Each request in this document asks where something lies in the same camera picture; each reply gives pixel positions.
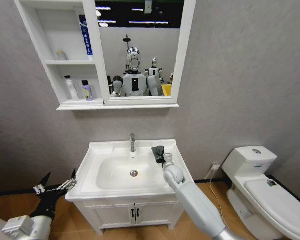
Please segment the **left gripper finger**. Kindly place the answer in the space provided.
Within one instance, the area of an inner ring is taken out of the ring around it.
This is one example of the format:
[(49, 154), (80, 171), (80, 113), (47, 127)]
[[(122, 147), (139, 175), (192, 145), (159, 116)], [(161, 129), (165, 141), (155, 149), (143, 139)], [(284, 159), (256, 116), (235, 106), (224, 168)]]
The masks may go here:
[(45, 177), (43, 177), (38, 185), (33, 187), (33, 189), (37, 195), (43, 194), (46, 191), (45, 186), (50, 178), (50, 175), (51, 175), (51, 172), (49, 172)]
[(62, 185), (60, 185), (57, 189), (60, 191), (67, 191), (69, 192), (71, 189), (75, 187), (77, 184), (77, 172), (76, 169), (73, 170), (71, 177), (69, 180), (65, 181)]

